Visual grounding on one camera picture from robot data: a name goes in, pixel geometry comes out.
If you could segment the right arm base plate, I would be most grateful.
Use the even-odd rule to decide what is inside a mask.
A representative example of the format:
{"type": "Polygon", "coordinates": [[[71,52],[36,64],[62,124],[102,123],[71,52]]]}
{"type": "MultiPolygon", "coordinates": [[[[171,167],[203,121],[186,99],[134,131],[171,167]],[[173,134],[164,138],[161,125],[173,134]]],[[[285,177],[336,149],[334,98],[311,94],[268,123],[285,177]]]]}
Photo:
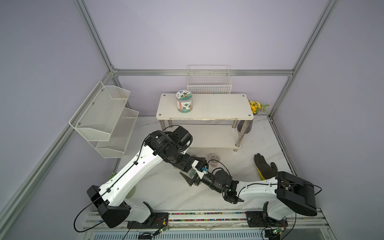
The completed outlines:
{"type": "Polygon", "coordinates": [[[262,211],[251,211],[246,212],[246,220],[250,228],[261,228],[261,227],[287,227],[288,222],[283,220],[275,220],[267,217],[262,211]]]}

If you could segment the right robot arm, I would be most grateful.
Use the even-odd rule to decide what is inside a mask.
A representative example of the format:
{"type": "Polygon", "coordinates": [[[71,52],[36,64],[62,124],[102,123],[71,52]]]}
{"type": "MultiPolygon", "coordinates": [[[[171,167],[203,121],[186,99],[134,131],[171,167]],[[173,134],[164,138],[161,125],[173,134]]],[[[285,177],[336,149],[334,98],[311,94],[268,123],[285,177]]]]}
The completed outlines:
{"type": "Polygon", "coordinates": [[[264,218],[279,221],[293,213],[307,217],[317,215],[315,185],[287,172],[277,172],[271,179],[251,183],[234,181],[224,170],[215,174],[197,171],[193,178],[181,175],[189,186],[203,183],[231,204],[266,199],[264,218]]]}

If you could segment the strawberry lid seed container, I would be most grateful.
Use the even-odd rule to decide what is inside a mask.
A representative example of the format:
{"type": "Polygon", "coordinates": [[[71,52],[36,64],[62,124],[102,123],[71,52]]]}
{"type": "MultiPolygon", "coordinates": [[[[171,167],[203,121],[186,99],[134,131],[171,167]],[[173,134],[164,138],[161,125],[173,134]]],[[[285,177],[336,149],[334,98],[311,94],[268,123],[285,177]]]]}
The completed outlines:
{"type": "Polygon", "coordinates": [[[176,93],[177,109],[181,113],[189,113],[193,109],[193,94],[187,90],[176,93]]]}

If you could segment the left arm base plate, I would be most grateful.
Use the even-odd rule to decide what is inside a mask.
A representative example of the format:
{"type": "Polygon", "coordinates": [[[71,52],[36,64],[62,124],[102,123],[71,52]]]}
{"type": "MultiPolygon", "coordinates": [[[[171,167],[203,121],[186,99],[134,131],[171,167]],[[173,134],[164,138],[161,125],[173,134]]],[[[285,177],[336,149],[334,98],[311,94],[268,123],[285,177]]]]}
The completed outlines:
{"type": "Polygon", "coordinates": [[[128,221],[128,229],[160,229],[168,224],[169,213],[153,213],[143,223],[128,221]]]}

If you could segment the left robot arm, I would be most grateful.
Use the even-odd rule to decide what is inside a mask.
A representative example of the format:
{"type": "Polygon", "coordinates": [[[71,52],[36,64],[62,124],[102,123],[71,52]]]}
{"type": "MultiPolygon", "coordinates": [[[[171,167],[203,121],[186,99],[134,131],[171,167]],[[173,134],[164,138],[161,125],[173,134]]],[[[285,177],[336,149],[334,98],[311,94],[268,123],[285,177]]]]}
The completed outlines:
{"type": "Polygon", "coordinates": [[[91,186],[87,195],[96,207],[102,222],[109,228],[115,228],[129,219],[131,222],[144,223],[153,213],[148,203],[135,205],[127,202],[126,196],[136,184],[160,162],[188,172],[193,159],[186,153],[192,145],[192,135],[182,126],[175,130],[155,131],[142,143],[137,155],[126,164],[111,180],[101,186],[91,186]]]}

